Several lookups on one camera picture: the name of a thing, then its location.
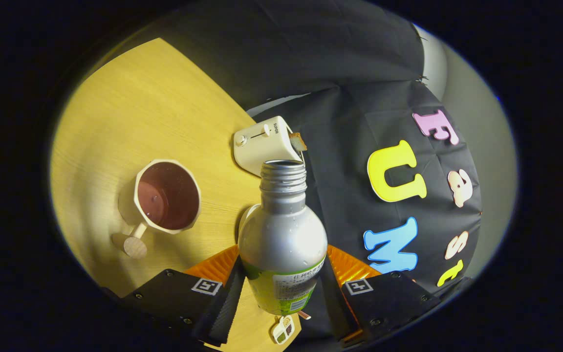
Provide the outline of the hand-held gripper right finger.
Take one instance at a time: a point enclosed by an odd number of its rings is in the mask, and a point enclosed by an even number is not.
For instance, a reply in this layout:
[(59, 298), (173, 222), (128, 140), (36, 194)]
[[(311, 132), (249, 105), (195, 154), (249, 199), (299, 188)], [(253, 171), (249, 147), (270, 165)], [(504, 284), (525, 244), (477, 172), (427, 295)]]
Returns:
[(441, 303), (402, 272), (381, 274), (332, 245), (320, 278), (334, 338), (343, 348), (388, 338)]

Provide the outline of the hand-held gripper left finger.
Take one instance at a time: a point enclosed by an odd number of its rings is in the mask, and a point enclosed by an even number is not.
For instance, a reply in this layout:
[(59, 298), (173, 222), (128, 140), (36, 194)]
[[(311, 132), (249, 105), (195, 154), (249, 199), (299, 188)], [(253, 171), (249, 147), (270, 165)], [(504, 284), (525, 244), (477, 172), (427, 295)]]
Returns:
[(228, 343), (244, 278), (234, 244), (185, 269), (166, 266), (125, 294), (108, 286), (103, 292), (155, 330), (188, 345), (219, 348)]

